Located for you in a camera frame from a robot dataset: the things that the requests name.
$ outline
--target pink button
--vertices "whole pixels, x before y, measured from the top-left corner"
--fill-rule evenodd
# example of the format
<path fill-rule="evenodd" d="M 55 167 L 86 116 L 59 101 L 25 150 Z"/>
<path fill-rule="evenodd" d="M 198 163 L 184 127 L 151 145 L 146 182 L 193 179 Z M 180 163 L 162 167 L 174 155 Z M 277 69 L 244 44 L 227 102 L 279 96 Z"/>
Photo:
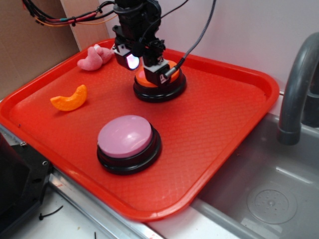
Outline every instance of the pink button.
<path fill-rule="evenodd" d="M 112 158 L 127 158 L 145 149 L 152 139 L 150 123 L 140 116 L 122 116 L 108 122 L 100 131 L 98 145 Z"/>

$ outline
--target sink drain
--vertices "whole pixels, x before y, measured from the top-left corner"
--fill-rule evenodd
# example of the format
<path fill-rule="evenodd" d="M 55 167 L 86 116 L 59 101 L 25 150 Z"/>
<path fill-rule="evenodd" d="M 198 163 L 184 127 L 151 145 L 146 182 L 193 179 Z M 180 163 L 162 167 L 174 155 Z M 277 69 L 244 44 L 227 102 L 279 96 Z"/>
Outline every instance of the sink drain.
<path fill-rule="evenodd" d="M 269 224 L 285 223 L 297 211 L 295 197 L 276 184 L 265 184 L 253 189 L 248 195 L 247 206 L 255 218 Z"/>

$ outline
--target stuffed animal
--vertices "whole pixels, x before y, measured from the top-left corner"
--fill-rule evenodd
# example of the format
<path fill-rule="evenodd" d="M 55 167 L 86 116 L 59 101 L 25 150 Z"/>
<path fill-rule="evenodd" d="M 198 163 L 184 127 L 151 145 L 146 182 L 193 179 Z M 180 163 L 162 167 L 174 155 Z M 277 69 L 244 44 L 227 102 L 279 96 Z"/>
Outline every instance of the stuffed animal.
<path fill-rule="evenodd" d="M 114 52 L 110 49 L 95 44 L 94 47 L 90 46 L 88 48 L 88 56 L 85 59 L 79 60 L 77 65 L 83 70 L 95 71 L 106 64 L 113 54 Z"/>

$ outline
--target sink basin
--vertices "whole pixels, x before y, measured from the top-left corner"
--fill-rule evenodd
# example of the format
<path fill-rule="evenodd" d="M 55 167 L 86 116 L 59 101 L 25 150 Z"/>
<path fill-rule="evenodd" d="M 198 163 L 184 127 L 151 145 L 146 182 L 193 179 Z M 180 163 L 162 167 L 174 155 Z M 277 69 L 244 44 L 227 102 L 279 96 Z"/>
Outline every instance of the sink basin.
<path fill-rule="evenodd" d="M 242 238 L 317 239 L 319 130 L 303 126 L 300 142 L 286 146 L 277 123 L 267 114 L 192 206 Z"/>

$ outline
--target red tray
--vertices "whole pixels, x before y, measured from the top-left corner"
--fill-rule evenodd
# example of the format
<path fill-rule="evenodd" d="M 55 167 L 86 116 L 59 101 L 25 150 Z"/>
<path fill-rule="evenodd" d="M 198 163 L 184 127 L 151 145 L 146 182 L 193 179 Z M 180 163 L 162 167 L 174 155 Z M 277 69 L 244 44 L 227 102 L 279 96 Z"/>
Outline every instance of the red tray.
<path fill-rule="evenodd" d="M 110 48 L 113 42 L 99 44 Z M 189 56 L 182 67 L 185 92 L 165 103 L 146 103 L 134 95 L 134 71 L 113 57 L 86 72 L 76 66 L 86 56 L 86 50 L 74 55 L 6 97 L 0 123 L 133 220 L 153 221 L 187 207 L 279 95 L 264 73 Z M 164 56 L 178 62 L 183 54 L 166 50 Z M 60 112 L 51 105 L 51 97 L 70 96 L 81 84 L 88 88 L 83 106 Z M 96 156 L 100 129 L 123 115 L 146 118 L 163 143 L 151 167 L 129 176 L 108 173 Z"/>

